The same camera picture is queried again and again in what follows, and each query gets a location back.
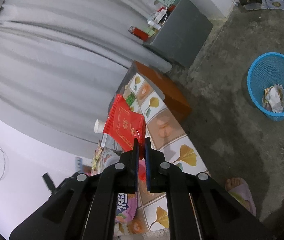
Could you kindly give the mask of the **red foil packet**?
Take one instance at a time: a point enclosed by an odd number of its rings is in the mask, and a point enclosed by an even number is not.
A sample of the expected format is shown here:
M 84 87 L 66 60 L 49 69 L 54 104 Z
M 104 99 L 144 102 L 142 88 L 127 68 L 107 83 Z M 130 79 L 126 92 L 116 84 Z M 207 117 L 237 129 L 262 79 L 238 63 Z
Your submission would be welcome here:
M 124 152 L 133 150 L 138 141 L 139 159 L 144 158 L 146 122 L 142 114 L 131 111 L 121 94 L 117 94 L 109 110 L 103 133 L 110 135 Z

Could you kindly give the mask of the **trash inside basket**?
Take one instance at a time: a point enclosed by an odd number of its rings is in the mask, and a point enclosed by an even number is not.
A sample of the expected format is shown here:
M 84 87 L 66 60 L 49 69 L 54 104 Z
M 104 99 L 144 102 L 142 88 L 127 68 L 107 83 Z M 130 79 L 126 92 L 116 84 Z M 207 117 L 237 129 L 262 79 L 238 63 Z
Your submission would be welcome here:
M 269 112 L 284 112 L 284 88 L 282 85 L 273 85 L 264 90 L 262 106 Z

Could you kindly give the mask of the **blue chip bag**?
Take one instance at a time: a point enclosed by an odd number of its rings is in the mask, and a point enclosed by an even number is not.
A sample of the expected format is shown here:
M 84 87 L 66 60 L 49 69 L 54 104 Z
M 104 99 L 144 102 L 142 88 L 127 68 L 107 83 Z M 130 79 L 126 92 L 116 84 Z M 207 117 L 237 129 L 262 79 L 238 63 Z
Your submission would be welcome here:
M 138 206 L 137 193 L 118 193 L 115 221 L 128 223 L 135 217 Z

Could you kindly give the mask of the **pink slipper foot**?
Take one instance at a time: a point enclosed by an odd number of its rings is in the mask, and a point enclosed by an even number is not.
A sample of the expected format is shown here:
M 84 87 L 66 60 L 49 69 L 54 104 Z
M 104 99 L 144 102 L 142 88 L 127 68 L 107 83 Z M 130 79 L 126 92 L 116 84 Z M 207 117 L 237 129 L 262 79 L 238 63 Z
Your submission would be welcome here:
M 255 203 L 248 184 L 242 178 L 230 178 L 225 183 L 226 191 L 253 216 L 256 216 Z

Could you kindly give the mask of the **white paper cup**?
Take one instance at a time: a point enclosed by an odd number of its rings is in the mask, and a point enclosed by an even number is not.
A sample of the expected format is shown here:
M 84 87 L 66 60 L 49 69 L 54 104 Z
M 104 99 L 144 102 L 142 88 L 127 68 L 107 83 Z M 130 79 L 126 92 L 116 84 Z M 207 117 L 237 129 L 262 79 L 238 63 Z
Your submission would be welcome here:
M 103 133 L 104 126 L 105 126 L 105 122 L 97 119 L 94 125 L 94 133 L 96 134 Z

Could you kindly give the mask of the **patterned tablecloth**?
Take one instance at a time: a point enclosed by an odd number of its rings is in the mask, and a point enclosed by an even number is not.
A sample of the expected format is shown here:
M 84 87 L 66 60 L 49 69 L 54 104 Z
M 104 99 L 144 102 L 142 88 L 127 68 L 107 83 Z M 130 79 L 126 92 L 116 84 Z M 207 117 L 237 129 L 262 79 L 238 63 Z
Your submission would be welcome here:
M 149 189 L 151 178 L 160 176 L 164 163 L 173 168 L 174 185 L 181 185 L 183 173 L 196 175 L 207 170 L 194 145 L 164 101 L 140 74 L 124 83 L 109 110 L 107 120 L 96 122 L 95 132 L 111 136 L 123 151 L 133 149 L 134 141 L 145 158 L 138 163 L 138 191 L 119 193 L 115 234 L 139 234 L 169 228 L 192 239 L 197 230 L 194 207 L 188 194 L 176 198 Z

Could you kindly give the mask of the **green candy packet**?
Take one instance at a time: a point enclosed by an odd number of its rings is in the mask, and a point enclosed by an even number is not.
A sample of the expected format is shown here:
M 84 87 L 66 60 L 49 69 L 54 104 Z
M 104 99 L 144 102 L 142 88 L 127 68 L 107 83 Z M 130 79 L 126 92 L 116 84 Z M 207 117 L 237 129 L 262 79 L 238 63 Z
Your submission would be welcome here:
M 126 98 L 126 103 L 130 107 L 134 103 L 134 101 L 135 101 L 135 94 L 131 92 Z

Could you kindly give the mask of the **grey curtain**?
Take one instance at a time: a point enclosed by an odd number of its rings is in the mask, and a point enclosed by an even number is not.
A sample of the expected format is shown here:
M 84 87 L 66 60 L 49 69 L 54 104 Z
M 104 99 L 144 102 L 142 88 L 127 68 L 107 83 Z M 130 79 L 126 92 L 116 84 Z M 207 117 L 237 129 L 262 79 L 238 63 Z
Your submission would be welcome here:
M 71 137 L 96 143 L 133 61 L 171 64 L 129 33 L 146 29 L 155 0 L 4 0 L 0 8 L 0 100 Z

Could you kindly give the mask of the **blue plastic waste basket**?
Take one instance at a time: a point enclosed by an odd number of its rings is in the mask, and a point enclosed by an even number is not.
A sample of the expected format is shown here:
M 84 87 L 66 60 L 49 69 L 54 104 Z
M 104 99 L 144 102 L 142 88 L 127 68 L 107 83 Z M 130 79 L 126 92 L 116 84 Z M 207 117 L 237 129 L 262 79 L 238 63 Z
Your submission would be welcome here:
M 263 106 L 265 90 L 278 86 L 284 90 L 284 55 L 268 52 L 260 55 L 251 64 L 247 75 L 247 89 L 254 105 L 273 121 L 284 120 L 284 110 L 274 113 Z

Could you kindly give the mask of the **grey cabinet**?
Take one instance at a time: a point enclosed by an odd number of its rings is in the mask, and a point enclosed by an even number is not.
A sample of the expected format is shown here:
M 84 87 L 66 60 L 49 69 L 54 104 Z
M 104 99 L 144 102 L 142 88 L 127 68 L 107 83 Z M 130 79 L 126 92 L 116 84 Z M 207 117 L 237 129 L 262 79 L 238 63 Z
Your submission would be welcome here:
M 179 0 L 160 31 L 143 46 L 172 64 L 190 68 L 213 24 L 189 0 Z

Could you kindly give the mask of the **red thermos bottle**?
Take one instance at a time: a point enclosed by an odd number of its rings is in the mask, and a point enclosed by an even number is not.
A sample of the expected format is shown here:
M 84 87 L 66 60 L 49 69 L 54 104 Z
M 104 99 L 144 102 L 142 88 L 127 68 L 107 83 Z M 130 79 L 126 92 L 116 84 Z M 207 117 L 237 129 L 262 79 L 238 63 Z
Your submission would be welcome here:
M 141 29 L 137 28 L 137 27 L 129 27 L 128 32 L 132 35 L 134 35 L 135 37 L 141 39 L 142 41 L 147 41 L 149 38 L 148 33 L 142 31 Z

